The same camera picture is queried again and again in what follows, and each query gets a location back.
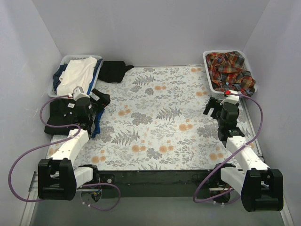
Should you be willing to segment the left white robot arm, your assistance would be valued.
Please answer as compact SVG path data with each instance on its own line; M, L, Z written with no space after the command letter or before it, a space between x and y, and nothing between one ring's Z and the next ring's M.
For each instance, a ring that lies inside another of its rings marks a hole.
M100 177L92 164L74 169L74 162L82 147L100 134L100 119L110 96L97 89L90 97L77 87L69 97L56 97L50 102L50 117L45 133L66 135L58 150L38 163L38 197L43 200L72 200L79 187L86 184L96 188Z

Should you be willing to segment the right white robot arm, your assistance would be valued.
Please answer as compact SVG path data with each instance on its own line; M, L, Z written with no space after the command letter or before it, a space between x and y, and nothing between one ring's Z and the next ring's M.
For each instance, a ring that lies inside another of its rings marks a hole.
M218 122L218 138L238 161L241 170L228 162L221 163L207 177L213 177L213 183L218 187L228 184L238 192L248 212L281 211L284 206L283 175L280 170L271 169L248 145L237 126L238 101L236 95L224 100L211 97L203 114L213 110L211 117Z

